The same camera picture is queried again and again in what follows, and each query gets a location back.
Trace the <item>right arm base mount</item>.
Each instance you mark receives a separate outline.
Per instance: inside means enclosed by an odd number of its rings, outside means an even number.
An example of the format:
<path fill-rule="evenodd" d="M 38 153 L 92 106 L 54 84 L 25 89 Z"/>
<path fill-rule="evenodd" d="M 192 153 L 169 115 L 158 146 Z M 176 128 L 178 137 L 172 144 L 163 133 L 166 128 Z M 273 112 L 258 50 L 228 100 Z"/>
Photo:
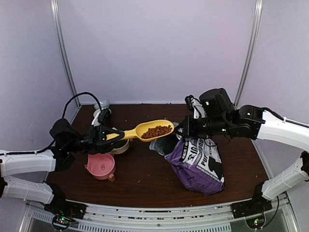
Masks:
<path fill-rule="evenodd" d="M 245 218 L 246 225 L 253 230 L 261 229 L 266 224 L 265 212 L 272 209 L 272 203 L 253 200 L 231 204 L 234 219 Z"/>

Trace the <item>left aluminium frame post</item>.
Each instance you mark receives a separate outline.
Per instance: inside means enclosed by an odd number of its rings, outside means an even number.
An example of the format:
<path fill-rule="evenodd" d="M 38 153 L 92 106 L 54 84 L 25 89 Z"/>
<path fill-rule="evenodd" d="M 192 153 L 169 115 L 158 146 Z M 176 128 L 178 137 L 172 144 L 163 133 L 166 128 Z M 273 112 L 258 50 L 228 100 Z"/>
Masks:
<path fill-rule="evenodd" d="M 63 36 L 63 31 L 62 31 L 62 26 L 61 26 L 61 19 L 60 19 L 60 13 L 59 13 L 59 7 L 58 7 L 58 1 L 57 0 L 50 0 L 51 3 L 51 11 L 52 11 L 52 16 L 56 28 L 56 33 L 57 33 L 57 39 L 58 39 L 58 44 L 59 44 L 59 49 L 60 49 L 60 54 L 61 54 L 61 60 L 63 63 L 65 75 L 67 82 L 69 84 L 69 89 L 72 94 L 72 96 L 77 94 L 75 83 L 72 77 L 71 69 L 70 69 L 70 64 L 69 64 L 69 59 L 65 47 L 65 41 L 64 41 L 64 36 Z"/>

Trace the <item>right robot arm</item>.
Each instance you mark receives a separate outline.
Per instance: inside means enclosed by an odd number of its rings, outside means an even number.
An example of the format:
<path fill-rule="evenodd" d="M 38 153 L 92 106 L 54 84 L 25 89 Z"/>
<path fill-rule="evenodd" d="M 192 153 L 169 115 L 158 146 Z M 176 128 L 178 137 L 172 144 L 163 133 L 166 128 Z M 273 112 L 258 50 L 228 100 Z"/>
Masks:
<path fill-rule="evenodd" d="M 244 105 L 237 109 L 223 88 L 208 90 L 198 102 L 205 114 L 200 118 L 188 115 L 174 130 L 187 138 L 205 139 L 215 135 L 251 140 L 270 140 L 302 149 L 301 156 L 276 177 L 256 186 L 248 210 L 258 213 L 278 195 L 302 181 L 309 180 L 309 127 L 281 117 L 267 107 Z"/>

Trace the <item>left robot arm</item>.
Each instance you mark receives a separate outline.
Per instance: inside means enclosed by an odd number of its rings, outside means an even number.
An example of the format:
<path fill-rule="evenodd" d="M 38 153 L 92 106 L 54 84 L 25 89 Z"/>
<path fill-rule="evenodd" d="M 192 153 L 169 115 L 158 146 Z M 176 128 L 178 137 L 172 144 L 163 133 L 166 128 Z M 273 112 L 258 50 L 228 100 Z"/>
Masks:
<path fill-rule="evenodd" d="M 17 174 L 61 172 L 69 169 L 76 152 L 111 151 L 125 137 L 125 133 L 103 125 L 92 125 L 80 134 L 61 118 L 50 130 L 53 142 L 37 151 L 0 152 L 0 196 L 50 205 L 58 214 L 66 214 L 70 207 L 64 193 L 55 184 L 36 183 L 16 178 Z"/>

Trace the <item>yellow plastic scoop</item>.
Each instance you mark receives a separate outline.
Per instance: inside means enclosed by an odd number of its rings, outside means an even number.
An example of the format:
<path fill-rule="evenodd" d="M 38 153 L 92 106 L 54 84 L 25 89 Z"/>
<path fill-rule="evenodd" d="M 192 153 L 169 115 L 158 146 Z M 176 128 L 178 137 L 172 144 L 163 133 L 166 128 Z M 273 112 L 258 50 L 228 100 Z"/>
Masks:
<path fill-rule="evenodd" d="M 138 124 L 134 129 L 112 132 L 107 135 L 107 141 L 111 142 L 112 139 L 128 140 L 137 138 L 142 142 L 150 142 L 157 138 L 169 135 L 174 131 L 172 122 L 164 119 L 153 120 Z"/>

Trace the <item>light grey-blue bowl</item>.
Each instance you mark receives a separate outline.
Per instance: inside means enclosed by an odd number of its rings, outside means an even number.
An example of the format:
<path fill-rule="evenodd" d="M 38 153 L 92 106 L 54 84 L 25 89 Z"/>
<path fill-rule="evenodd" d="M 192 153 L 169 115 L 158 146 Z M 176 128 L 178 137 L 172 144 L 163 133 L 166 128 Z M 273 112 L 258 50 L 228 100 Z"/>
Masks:
<path fill-rule="evenodd" d="M 109 99 L 106 99 L 106 100 L 101 100 L 101 101 L 99 101 L 99 104 L 96 103 L 96 104 L 94 105 L 94 109 L 95 109 L 95 110 L 99 109 L 99 106 L 101 106 L 101 108 L 109 108 L 109 106 L 110 106 L 110 100 L 109 100 Z"/>

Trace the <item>aluminium frame post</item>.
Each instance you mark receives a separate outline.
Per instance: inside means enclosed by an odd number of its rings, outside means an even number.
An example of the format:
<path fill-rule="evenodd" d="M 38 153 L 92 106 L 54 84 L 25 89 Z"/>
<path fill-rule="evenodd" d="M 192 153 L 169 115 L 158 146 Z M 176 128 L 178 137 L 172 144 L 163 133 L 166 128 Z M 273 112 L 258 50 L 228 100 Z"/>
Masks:
<path fill-rule="evenodd" d="M 262 12 L 263 12 L 263 1 L 256 0 L 255 7 L 254 7 L 254 14 L 253 14 L 252 29 L 251 29 L 250 39 L 249 39 L 249 45 L 247 49 L 247 54 L 245 58 L 245 63 L 244 63 L 241 79 L 239 82 L 239 87 L 238 87 L 236 97 L 234 100 L 234 105 L 236 107 L 240 106 L 240 100 L 241 100 L 241 97 L 245 89 L 246 81 L 248 79 L 251 63 L 253 60 L 254 49 L 257 43 L 258 34 L 260 30 Z"/>
<path fill-rule="evenodd" d="M 56 28 L 56 33 L 57 33 L 57 39 L 58 39 L 58 44 L 59 44 L 59 49 L 60 49 L 60 54 L 61 54 L 61 60 L 63 63 L 65 75 L 67 82 L 69 84 L 69 89 L 72 94 L 72 96 L 77 94 L 75 83 L 72 77 L 71 69 L 70 69 L 70 64 L 69 64 L 69 59 L 65 47 L 65 41 L 64 41 L 64 36 L 63 36 L 63 31 L 62 31 L 62 26 L 61 26 L 61 19 L 60 19 L 60 13 L 59 13 L 59 7 L 58 7 L 58 1 L 57 0 L 50 0 L 51 3 L 51 11 L 52 11 L 52 16 Z"/>

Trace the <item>pink cat-ear pet bowl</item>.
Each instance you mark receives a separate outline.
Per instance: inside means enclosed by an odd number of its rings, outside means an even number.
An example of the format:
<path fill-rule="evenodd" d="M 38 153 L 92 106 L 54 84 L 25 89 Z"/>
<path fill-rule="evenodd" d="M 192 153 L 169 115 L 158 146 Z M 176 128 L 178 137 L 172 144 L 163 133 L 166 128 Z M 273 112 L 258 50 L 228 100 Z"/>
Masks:
<path fill-rule="evenodd" d="M 88 155 L 87 164 L 85 165 L 85 169 L 98 180 L 106 180 L 108 179 L 110 182 L 115 181 L 115 160 L 114 157 L 109 154 L 95 154 Z"/>

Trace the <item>purple pet food bag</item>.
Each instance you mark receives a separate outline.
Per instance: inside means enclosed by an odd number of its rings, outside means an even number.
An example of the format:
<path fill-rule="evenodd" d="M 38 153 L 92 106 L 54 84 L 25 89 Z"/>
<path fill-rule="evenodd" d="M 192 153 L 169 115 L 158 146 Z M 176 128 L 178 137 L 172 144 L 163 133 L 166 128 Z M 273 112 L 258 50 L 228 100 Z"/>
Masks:
<path fill-rule="evenodd" d="M 164 157 L 186 189 L 204 196 L 225 189 L 221 155 L 212 139 L 172 133 L 151 141 L 149 149 Z"/>

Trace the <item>front aluminium rail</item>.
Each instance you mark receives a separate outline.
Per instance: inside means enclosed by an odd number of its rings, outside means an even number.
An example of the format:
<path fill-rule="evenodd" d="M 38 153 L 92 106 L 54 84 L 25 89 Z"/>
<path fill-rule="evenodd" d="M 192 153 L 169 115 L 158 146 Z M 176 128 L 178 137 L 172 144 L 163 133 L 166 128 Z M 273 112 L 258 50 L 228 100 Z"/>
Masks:
<path fill-rule="evenodd" d="M 68 232 L 254 232 L 253 223 L 264 219 L 263 232 L 296 232 L 297 224 L 286 198 L 273 209 L 235 218 L 228 203 L 176 208 L 131 208 L 87 204 L 83 219 Z"/>

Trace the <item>cream cat-ear pet bowl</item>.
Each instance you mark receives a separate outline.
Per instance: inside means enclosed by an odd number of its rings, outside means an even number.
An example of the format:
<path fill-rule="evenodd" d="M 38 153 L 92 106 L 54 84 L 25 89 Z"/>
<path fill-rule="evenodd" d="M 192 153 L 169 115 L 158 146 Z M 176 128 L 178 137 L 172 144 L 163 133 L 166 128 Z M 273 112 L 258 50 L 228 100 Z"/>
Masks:
<path fill-rule="evenodd" d="M 117 143 L 117 146 L 108 153 L 111 155 L 122 154 L 129 149 L 129 146 L 130 146 L 129 140 L 121 140 L 119 143 Z"/>

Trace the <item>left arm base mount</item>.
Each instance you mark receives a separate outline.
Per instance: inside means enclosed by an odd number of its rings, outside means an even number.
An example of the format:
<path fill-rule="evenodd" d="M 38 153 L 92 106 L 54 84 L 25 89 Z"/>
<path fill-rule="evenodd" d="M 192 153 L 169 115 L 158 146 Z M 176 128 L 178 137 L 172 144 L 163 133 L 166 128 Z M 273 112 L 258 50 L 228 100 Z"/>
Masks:
<path fill-rule="evenodd" d="M 44 204 L 44 210 L 54 215 L 52 226 L 56 231 L 68 229 L 77 219 L 83 219 L 87 206 L 82 203 L 65 201 L 63 205 Z"/>

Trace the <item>right aluminium frame post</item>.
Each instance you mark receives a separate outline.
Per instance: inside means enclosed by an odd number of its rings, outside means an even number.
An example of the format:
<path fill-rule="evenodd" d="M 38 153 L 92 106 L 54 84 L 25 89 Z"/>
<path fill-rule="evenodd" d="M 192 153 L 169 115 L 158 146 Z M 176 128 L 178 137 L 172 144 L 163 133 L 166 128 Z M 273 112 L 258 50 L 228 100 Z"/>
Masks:
<path fill-rule="evenodd" d="M 250 39 L 249 39 L 249 45 L 247 49 L 247 54 L 245 58 L 245 63 L 244 63 L 241 79 L 239 82 L 239 87 L 238 87 L 236 97 L 234 100 L 234 105 L 236 107 L 240 106 L 240 100 L 241 100 L 241 97 L 245 89 L 246 81 L 248 79 L 251 63 L 253 60 L 254 49 L 257 43 L 258 34 L 260 30 L 262 12 L 263 12 L 263 1 L 256 0 L 255 7 L 254 7 L 254 14 L 253 14 L 252 29 L 251 29 Z"/>

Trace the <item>brown kibble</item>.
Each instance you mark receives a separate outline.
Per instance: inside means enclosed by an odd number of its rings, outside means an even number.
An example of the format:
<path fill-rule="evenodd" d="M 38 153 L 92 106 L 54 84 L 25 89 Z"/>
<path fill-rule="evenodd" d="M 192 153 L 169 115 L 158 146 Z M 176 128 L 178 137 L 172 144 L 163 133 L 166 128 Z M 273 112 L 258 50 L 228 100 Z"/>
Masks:
<path fill-rule="evenodd" d="M 149 128 L 147 132 L 144 132 L 141 136 L 142 139 L 150 139 L 159 136 L 166 135 L 172 131 L 171 125 L 168 126 L 156 126 L 155 128 Z"/>

